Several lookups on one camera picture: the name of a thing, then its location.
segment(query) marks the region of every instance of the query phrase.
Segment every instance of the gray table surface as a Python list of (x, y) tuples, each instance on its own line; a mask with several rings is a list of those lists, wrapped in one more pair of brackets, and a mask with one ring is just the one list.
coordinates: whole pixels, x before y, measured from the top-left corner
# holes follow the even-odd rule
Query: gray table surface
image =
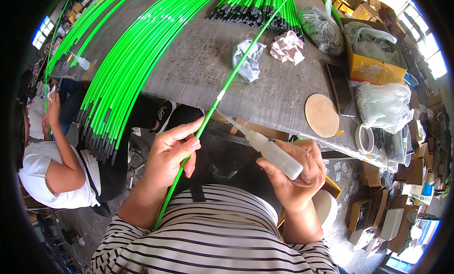
[[(156, 1), (127, 0), (110, 16), (83, 55), (90, 62), (96, 60), (89, 80), (93, 79), (120, 36)], [(244, 39), (254, 39), (260, 30), (241, 23), (206, 20), (218, 2), (211, 0), (185, 25), (151, 72), (142, 88), (143, 93), (203, 109), (212, 106), (232, 72), (233, 47)], [(295, 4), (298, 10), (309, 5), (322, 10), (325, 8), (322, 0), (295, 0)], [(394, 170), (394, 165), (386, 158), (369, 159), (358, 152), (355, 143), (358, 124), (352, 118), (340, 116), (339, 129), (344, 134), (329, 138), (316, 135), (306, 122), (305, 102), (310, 95), (319, 93), (333, 99), (325, 64), (330, 62), (347, 69), (346, 57), (321, 52), (305, 35), (305, 45), (301, 50), (305, 59), (296, 66), (289, 61), (281, 62), (269, 54), (275, 36), (275, 33), (265, 31), (259, 39), (260, 43), (266, 44), (258, 59), (261, 69), (259, 79), (248, 84), (237, 75), (218, 109), (229, 116), (315, 139), (349, 156)], [(82, 68), (70, 68), (66, 61), (67, 57), (57, 63), (52, 76), (82, 79), (86, 75)]]

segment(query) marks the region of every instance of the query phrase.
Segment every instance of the sneaker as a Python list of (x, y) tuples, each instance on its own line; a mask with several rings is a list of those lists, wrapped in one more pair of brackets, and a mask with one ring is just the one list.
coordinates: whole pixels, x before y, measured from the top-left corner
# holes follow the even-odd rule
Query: sneaker
[(156, 130), (151, 129), (150, 132), (151, 133), (163, 132), (166, 129), (170, 116), (172, 115), (173, 111), (176, 108), (177, 108), (177, 103), (166, 100), (157, 112), (157, 121), (159, 122), (159, 126), (157, 127)]
[(103, 217), (110, 217), (110, 209), (106, 202), (101, 202), (101, 206), (92, 206), (91, 209)]

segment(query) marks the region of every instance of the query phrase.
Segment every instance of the white squeeze bottle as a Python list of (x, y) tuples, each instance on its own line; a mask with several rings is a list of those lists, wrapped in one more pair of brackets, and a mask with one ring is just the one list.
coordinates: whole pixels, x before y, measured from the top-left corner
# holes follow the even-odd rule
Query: white squeeze bottle
[(260, 133), (252, 130), (247, 130), (244, 126), (237, 124), (233, 119), (224, 116), (218, 111), (226, 120), (239, 129), (245, 136), (249, 144), (260, 152), (262, 156), (281, 170), (288, 178), (295, 180), (303, 171), (303, 166), (292, 156), (287, 154), (281, 147), (277, 146), (273, 141)]

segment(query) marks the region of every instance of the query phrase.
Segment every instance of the black and white striped shirt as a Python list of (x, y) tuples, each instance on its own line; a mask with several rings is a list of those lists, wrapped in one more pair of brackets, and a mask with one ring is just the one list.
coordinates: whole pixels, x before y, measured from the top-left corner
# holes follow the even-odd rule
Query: black and white striped shirt
[(112, 218), (91, 265), (93, 273), (339, 273), (323, 242), (286, 244), (267, 202), (244, 190), (202, 186), (206, 202), (189, 190), (169, 203), (156, 232)]

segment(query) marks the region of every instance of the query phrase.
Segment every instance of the white sleeve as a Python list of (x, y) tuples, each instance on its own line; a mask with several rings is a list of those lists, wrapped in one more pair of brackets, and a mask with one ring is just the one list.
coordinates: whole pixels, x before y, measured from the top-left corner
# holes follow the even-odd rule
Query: white sleeve
[(19, 178), (26, 191), (44, 205), (56, 197), (46, 185), (50, 161), (52, 158), (46, 155), (27, 155), (22, 161), (23, 168), (19, 170)]
[(117, 215), (112, 217), (112, 222), (107, 226), (107, 231), (101, 244), (91, 258), (92, 273), (110, 273), (123, 248), (136, 239), (150, 233), (150, 230), (139, 228), (128, 221), (120, 219)]
[(290, 244), (309, 265), (314, 273), (339, 274), (339, 269), (323, 241), (308, 244)]

